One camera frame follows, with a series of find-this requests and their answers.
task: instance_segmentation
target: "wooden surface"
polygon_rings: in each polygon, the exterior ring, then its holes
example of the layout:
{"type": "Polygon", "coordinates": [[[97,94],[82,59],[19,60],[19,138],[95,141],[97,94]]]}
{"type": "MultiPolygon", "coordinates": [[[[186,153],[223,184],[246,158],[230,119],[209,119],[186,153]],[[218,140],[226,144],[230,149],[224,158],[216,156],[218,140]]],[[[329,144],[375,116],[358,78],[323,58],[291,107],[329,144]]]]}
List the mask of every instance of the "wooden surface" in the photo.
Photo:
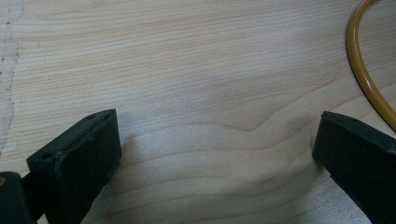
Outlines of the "wooden surface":
{"type": "MultiPolygon", "coordinates": [[[[369,223],[311,158],[324,110],[395,135],[348,64],[360,2],[0,0],[0,170],[117,108],[121,166],[83,223],[369,223]]],[[[395,8],[361,24],[392,105],[395,8]]]]}

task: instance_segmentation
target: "black object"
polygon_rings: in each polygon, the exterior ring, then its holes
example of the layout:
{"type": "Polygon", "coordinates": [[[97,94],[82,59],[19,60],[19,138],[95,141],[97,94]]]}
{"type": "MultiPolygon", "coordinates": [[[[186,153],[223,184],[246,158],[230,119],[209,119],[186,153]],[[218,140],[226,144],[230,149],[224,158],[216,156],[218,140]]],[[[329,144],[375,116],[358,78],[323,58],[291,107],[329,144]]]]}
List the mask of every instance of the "black object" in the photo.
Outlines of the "black object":
{"type": "Polygon", "coordinates": [[[27,159],[30,174],[0,173],[0,223],[80,223],[121,157],[115,109],[89,115],[27,159]]]}
{"type": "Polygon", "coordinates": [[[396,140],[356,119],[323,112],[314,159],[372,223],[396,223],[396,140]]]}

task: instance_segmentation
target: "yellow wire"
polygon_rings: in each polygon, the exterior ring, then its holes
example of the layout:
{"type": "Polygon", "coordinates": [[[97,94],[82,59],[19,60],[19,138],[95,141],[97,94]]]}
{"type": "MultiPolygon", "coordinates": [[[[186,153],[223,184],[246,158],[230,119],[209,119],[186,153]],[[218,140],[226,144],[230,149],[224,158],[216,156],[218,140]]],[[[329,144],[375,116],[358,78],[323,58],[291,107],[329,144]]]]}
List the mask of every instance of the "yellow wire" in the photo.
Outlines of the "yellow wire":
{"type": "Polygon", "coordinates": [[[371,79],[359,49],[358,32],[361,15],[363,15],[365,9],[373,2],[374,0],[364,0],[352,15],[346,30],[346,49],[353,73],[366,94],[367,99],[385,122],[396,131],[396,112],[384,99],[371,79]]]}

